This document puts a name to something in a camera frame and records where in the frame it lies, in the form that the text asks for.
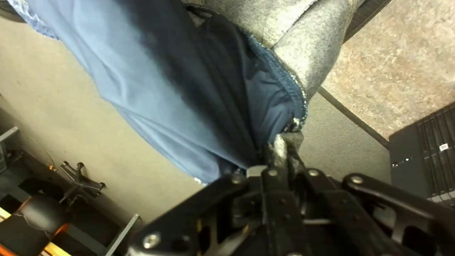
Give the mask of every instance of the floor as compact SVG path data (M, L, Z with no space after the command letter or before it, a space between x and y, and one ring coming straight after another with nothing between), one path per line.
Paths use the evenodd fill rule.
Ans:
M145 144L92 87L58 42L0 19L1 123L20 127L20 144L45 165L82 161L107 184L117 215L159 217L200 187ZM300 154L331 177L363 173L390 181L388 151L316 96Z

